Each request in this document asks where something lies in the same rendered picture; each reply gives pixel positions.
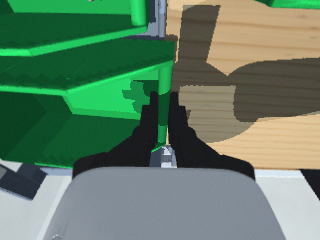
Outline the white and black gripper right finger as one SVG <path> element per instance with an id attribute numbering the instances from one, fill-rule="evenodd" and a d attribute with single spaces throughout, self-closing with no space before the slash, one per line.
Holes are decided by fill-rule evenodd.
<path id="1" fill-rule="evenodd" d="M 168 144 L 175 151 L 177 168 L 225 169 L 242 173 L 256 182 L 252 164 L 245 160 L 220 155 L 197 138 L 188 126 L 185 106 L 179 106 L 178 92 L 170 93 L 168 114 Z"/>

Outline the grey shelf rack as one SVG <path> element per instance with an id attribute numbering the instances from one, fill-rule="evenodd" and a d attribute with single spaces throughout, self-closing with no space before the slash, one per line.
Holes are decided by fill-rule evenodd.
<path id="1" fill-rule="evenodd" d="M 147 32 L 121 38 L 165 41 L 166 0 L 149 0 L 146 14 L 149 17 Z M 164 145 L 151 153 L 149 167 L 161 166 L 176 166 L 171 145 Z M 72 169 L 22 163 L 15 172 L 0 164 L 0 191 L 32 201 L 46 175 L 72 176 Z"/>

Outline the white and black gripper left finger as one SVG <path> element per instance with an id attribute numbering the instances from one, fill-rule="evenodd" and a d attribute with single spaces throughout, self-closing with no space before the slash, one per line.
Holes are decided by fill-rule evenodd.
<path id="1" fill-rule="evenodd" d="M 149 167 L 151 150 L 158 141 L 158 93 L 151 91 L 149 105 L 142 105 L 140 125 L 132 135 L 109 152 L 75 161 L 72 180 L 82 172 L 100 167 Z M 146 161 L 145 161 L 146 160 Z M 72 181 L 71 180 L 71 181 Z"/>

